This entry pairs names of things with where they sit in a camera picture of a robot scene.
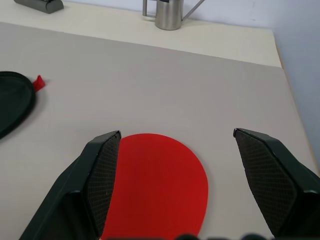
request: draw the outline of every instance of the red tag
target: red tag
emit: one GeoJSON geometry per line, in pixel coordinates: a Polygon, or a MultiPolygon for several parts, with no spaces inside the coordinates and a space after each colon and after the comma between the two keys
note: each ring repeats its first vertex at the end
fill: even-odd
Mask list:
{"type": "Polygon", "coordinates": [[[36,80],[32,83],[35,92],[38,92],[40,89],[42,89],[46,83],[45,81],[42,79],[42,77],[39,75],[36,80]]]}

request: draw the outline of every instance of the white wall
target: white wall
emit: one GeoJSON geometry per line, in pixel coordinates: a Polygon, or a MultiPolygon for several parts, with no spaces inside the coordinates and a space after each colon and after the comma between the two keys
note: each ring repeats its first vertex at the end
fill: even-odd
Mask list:
{"type": "MultiPolygon", "coordinates": [[[[142,0],[72,1],[142,10],[142,0]]],[[[197,0],[184,2],[187,12],[197,0]]],[[[149,1],[149,6],[150,12],[154,12],[155,2],[149,1]]],[[[206,0],[192,18],[274,31],[304,127],[320,164],[320,0],[206,0]]]]}

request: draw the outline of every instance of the red rubber surface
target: red rubber surface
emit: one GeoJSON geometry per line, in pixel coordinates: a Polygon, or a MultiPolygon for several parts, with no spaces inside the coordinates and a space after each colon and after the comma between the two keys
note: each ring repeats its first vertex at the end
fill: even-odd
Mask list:
{"type": "Polygon", "coordinates": [[[207,202],[207,176],[189,148],[158,134],[124,137],[101,238],[198,235],[207,202]]]}

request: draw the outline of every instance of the red paddle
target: red paddle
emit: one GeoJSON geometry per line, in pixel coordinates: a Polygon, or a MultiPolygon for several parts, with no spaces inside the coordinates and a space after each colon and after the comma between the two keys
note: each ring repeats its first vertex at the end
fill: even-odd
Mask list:
{"type": "Polygon", "coordinates": [[[158,134],[124,137],[101,238],[198,235],[207,202],[207,176],[189,148],[158,134]]]}

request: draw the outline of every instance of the metal watering can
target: metal watering can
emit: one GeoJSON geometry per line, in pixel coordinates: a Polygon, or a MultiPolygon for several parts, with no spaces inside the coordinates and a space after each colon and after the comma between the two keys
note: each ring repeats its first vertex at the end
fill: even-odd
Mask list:
{"type": "Polygon", "coordinates": [[[156,0],[156,14],[147,14],[148,0],[143,0],[142,15],[155,18],[155,26],[163,30],[177,30],[181,24],[204,2],[200,0],[184,17],[184,0],[156,0]]]}

